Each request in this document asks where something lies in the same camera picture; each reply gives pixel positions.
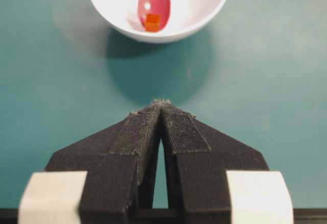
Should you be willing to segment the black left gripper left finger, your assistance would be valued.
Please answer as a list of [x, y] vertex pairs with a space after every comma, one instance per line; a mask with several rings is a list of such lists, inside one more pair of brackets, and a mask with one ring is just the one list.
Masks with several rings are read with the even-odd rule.
[[19, 223], [128, 223], [154, 145], [162, 103], [55, 152], [32, 174]]

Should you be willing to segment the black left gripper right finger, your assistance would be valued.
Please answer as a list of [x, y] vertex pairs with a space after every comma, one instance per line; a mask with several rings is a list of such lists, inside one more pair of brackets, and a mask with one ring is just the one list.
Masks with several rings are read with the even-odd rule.
[[259, 151], [170, 103], [160, 112], [186, 223], [294, 222], [283, 175]]

